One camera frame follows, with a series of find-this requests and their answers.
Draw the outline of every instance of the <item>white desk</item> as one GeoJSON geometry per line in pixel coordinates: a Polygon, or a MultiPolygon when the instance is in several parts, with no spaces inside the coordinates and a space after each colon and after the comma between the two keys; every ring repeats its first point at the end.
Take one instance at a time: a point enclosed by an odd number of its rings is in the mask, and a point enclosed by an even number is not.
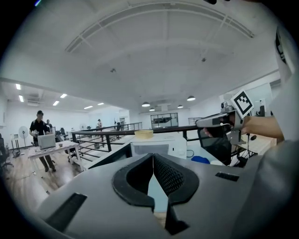
{"type": "MultiPolygon", "coordinates": [[[[249,151],[251,152],[257,153],[258,155],[263,155],[269,148],[276,145],[276,139],[274,138],[257,135],[255,140],[251,140],[250,138],[253,135],[254,134],[251,134],[249,136],[249,151]]],[[[248,136],[242,135],[242,140],[244,140],[246,144],[240,144],[238,146],[247,149],[248,136]]]]}
{"type": "Polygon", "coordinates": [[[38,180],[40,181],[40,184],[42,185],[42,187],[45,189],[46,192],[49,193],[50,189],[47,185],[45,185],[45,183],[42,180],[42,176],[40,175],[39,169],[38,169],[37,164],[36,164],[36,159],[39,158],[39,157],[46,156],[46,155],[59,153],[59,152],[65,151],[65,150],[67,150],[69,155],[71,155],[70,154],[70,149],[71,148],[75,148],[76,155],[77,155],[77,158],[79,160],[80,168],[81,168],[82,171],[84,171],[84,168],[82,166],[82,161],[81,161],[81,158],[80,158],[80,153],[79,153],[79,144],[77,144],[77,143],[74,143],[74,142],[71,142],[71,141],[62,141],[62,142],[56,143],[56,146],[52,147],[52,148],[40,149],[40,147],[31,147],[29,149],[28,158],[31,161],[33,171],[36,172],[36,175],[38,176],[38,180]]]}

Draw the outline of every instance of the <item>blue object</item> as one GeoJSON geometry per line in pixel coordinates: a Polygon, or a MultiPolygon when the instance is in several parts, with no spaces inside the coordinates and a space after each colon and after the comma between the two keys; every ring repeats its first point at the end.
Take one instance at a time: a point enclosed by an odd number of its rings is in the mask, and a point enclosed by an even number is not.
{"type": "Polygon", "coordinates": [[[203,157],[200,157],[200,156],[194,156],[194,157],[191,159],[191,161],[210,164],[210,161],[209,161],[207,158],[203,158],[203,157]]]}
{"type": "Polygon", "coordinates": [[[34,6],[37,6],[39,3],[41,2],[41,0],[37,1],[34,6]]]}

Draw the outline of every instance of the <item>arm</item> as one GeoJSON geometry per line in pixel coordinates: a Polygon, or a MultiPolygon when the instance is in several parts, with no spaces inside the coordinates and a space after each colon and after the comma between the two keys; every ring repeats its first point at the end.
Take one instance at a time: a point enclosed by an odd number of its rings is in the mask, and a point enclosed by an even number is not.
{"type": "Polygon", "coordinates": [[[32,133],[32,130],[29,130],[29,134],[32,136],[32,137],[35,137],[36,135],[32,133]]]}
{"type": "Polygon", "coordinates": [[[271,138],[284,139],[284,135],[275,117],[245,117],[242,134],[258,134],[271,138]]]}
{"type": "Polygon", "coordinates": [[[29,134],[30,134],[32,137],[37,137],[34,133],[32,133],[32,131],[34,130],[34,124],[33,124],[33,122],[31,123],[29,129],[30,129],[30,130],[29,130],[29,134]]]}
{"type": "Polygon", "coordinates": [[[45,134],[51,134],[49,127],[46,124],[43,125],[43,130],[44,130],[45,134]]]}

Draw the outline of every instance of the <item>black slot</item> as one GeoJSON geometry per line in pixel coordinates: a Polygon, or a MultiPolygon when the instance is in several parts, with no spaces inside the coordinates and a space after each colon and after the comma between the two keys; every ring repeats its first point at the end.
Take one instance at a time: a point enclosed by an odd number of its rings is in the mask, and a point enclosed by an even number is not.
{"type": "Polygon", "coordinates": [[[46,220],[46,222],[56,230],[63,232],[86,199],[86,195],[74,193],[46,220]]]}
{"type": "Polygon", "coordinates": [[[239,179],[238,175],[222,173],[222,172],[217,173],[215,176],[220,177],[220,178],[224,178],[224,179],[228,179],[228,180],[231,180],[231,181],[234,181],[234,182],[237,182],[238,179],[239,179]]]}

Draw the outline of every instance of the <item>standing fan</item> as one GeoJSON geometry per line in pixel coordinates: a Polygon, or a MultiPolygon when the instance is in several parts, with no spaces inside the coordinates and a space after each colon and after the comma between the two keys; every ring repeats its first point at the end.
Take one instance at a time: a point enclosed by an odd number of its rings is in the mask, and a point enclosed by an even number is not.
{"type": "Polygon", "coordinates": [[[86,124],[84,124],[84,123],[80,124],[79,129],[86,130],[86,124]]]}
{"type": "Polygon", "coordinates": [[[26,142],[25,142],[25,139],[28,137],[28,129],[26,128],[26,126],[21,126],[19,128],[19,136],[24,139],[24,144],[25,144],[25,147],[26,147],[26,142]]]}

